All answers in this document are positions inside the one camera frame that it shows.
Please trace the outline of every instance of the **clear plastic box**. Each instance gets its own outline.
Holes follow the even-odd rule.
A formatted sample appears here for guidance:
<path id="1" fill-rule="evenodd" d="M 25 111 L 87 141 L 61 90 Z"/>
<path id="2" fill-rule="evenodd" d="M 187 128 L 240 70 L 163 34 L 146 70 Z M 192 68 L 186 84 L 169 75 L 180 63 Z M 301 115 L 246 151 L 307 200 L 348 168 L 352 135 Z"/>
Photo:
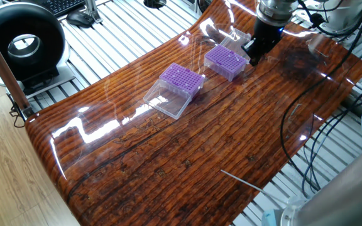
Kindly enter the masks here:
<path id="1" fill-rule="evenodd" d="M 243 33 L 238 29 L 233 29 L 229 35 L 226 36 L 223 41 L 221 41 L 220 45 L 244 57 L 248 64 L 251 58 L 246 54 L 241 46 L 249 41 L 251 41 L 250 34 Z"/>
<path id="2" fill-rule="evenodd" d="M 222 45 L 217 45 L 205 54 L 204 65 L 231 82 L 245 69 L 246 59 Z"/>
<path id="3" fill-rule="evenodd" d="M 204 65 L 222 75 L 230 82 L 245 69 L 250 61 L 241 45 L 250 41 L 251 35 L 232 30 L 220 45 L 205 54 Z"/>
<path id="4" fill-rule="evenodd" d="M 203 84 L 203 76 L 172 63 L 143 100 L 162 113 L 178 119 Z"/>

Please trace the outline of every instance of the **wooden table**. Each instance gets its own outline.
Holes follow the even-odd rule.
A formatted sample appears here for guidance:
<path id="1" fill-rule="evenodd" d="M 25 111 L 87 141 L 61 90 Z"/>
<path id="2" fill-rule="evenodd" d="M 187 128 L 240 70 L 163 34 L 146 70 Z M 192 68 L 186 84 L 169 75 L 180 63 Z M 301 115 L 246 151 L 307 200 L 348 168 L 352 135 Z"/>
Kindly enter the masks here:
<path id="1" fill-rule="evenodd" d="M 280 122 L 287 106 L 347 51 L 296 24 L 256 67 L 233 82 L 203 66 L 231 29 L 252 33 L 254 1 L 213 1 L 191 29 L 100 82 L 30 117 L 26 130 L 48 175 L 82 225 L 227 225 L 287 162 Z M 171 64 L 206 75 L 174 120 L 143 102 Z M 288 113 L 293 155 L 362 76 L 351 55 Z"/>

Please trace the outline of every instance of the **wooden floor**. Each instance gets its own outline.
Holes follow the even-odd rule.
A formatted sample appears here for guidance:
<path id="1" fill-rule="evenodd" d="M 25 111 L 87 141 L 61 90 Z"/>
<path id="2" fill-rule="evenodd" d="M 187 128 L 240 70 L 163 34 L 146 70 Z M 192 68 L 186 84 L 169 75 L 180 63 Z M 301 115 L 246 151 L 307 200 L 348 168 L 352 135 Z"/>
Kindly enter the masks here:
<path id="1" fill-rule="evenodd" d="M 25 129 L 13 126 L 11 105 L 0 87 L 0 226 L 78 225 L 44 172 Z"/>

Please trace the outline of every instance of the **purple tip holder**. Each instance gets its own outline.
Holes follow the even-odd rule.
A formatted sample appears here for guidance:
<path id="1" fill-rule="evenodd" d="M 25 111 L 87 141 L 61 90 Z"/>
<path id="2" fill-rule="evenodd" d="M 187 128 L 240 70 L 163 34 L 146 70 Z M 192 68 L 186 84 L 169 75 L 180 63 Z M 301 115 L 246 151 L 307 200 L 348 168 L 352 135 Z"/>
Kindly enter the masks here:
<path id="1" fill-rule="evenodd" d="M 166 115 L 178 119 L 203 84 L 202 75 L 172 63 L 143 100 Z"/>
<path id="2" fill-rule="evenodd" d="M 205 54 L 204 65 L 222 75 L 229 82 L 245 69 L 246 59 L 222 45 Z"/>

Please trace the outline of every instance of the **keyboard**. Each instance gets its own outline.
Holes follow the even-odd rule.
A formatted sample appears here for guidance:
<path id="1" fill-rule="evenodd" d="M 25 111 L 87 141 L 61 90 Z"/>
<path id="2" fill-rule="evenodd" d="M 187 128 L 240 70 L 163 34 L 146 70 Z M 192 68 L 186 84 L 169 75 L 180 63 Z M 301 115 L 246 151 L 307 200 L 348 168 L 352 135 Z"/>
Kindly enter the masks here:
<path id="1" fill-rule="evenodd" d="M 55 17 L 67 14 L 85 4 L 85 0 L 38 0 L 36 2 L 48 9 Z"/>

